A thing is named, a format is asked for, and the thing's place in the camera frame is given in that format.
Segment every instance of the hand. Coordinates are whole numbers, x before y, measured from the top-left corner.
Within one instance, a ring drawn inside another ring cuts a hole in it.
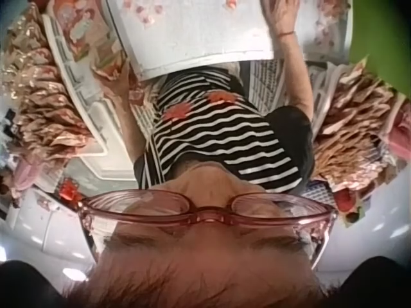
[[[277,36],[295,29],[300,0],[263,0],[268,23]]]
[[[108,80],[94,71],[94,78],[100,83],[104,94],[112,100],[115,107],[127,107],[130,91],[129,82],[130,62],[126,61],[121,68],[121,74],[116,80]]]

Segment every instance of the ceiling light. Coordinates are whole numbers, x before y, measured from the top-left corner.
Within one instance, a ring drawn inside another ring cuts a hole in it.
[[[79,259],[85,259],[85,257],[82,254],[78,253],[78,252],[73,252],[73,255],[75,257],[79,258]]]
[[[373,232],[381,230],[384,227],[384,223],[380,223],[379,225],[375,226],[375,228],[373,228]]]
[[[32,230],[31,227],[25,223],[22,224],[24,228],[26,228],[27,230]]]
[[[39,239],[38,237],[32,236],[31,240],[37,244],[42,244],[43,241],[41,239]]]
[[[63,269],[63,274],[74,281],[84,281],[87,279],[85,273],[75,268],[65,268]]]
[[[7,261],[6,250],[3,246],[0,246],[0,262],[6,262],[6,261]]]
[[[393,231],[393,233],[391,234],[390,239],[393,239],[397,236],[403,235],[403,234],[407,233],[408,230],[410,230],[410,226],[408,226],[408,225],[405,225],[405,226],[402,226],[401,228],[395,229]]]

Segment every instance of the green wall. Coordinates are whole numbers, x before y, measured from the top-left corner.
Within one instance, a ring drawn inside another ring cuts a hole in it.
[[[411,32],[389,0],[353,0],[350,61],[369,55],[368,69],[411,97]]]

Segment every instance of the eyebrow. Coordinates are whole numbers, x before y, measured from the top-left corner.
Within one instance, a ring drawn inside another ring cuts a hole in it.
[[[138,235],[113,234],[110,237],[105,237],[103,242],[106,248],[108,248],[109,250],[121,250],[130,247],[140,247],[148,249],[158,248],[157,241],[155,239]]]
[[[250,247],[254,250],[274,248],[288,253],[303,253],[308,243],[293,236],[266,237],[253,242]]]

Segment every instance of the eyeglass frame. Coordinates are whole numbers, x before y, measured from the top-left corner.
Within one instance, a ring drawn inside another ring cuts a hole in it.
[[[149,215],[138,215],[138,214],[125,214],[125,213],[113,213],[107,210],[96,209],[89,206],[89,203],[102,196],[108,196],[115,193],[166,193],[182,198],[189,205],[188,210],[181,214],[167,215],[167,216],[149,216]],[[275,196],[279,197],[280,200],[271,201],[287,201],[290,203],[296,203],[297,201],[302,201],[303,204],[311,206],[319,206],[324,209],[323,213],[312,214],[301,217],[287,217],[287,218],[252,218],[247,216],[242,216],[235,213],[232,209],[234,202],[245,196]],[[89,216],[96,216],[99,218],[106,218],[115,220],[120,223],[139,223],[143,225],[149,225],[152,227],[181,227],[188,225],[195,225],[201,222],[219,222],[227,226],[241,226],[241,227],[252,227],[252,228],[265,228],[265,227],[283,227],[283,226],[306,226],[314,223],[323,222],[326,225],[323,228],[323,238],[322,243],[319,243],[315,249],[315,253],[311,259],[311,268],[314,269],[318,264],[324,250],[329,241],[329,233],[332,230],[335,220],[338,216],[338,211],[325,203],[318,202],[315,200],[307,199],[301,196],[293,196],[290,194],[275,194],[267,192],[252,192],[247,194],[239,194],[232,197],[225,207],[196,207],[194,202],[180,193],[175,193],[165,190],[153,190],[153,189],[128,189],[123,191],[106,192],[104,194],[99,194],[90,198],[84,198],[77,202],[76,212],[80,219],[80,223],[84,230],[90,230],[86,226],[85,220]]]

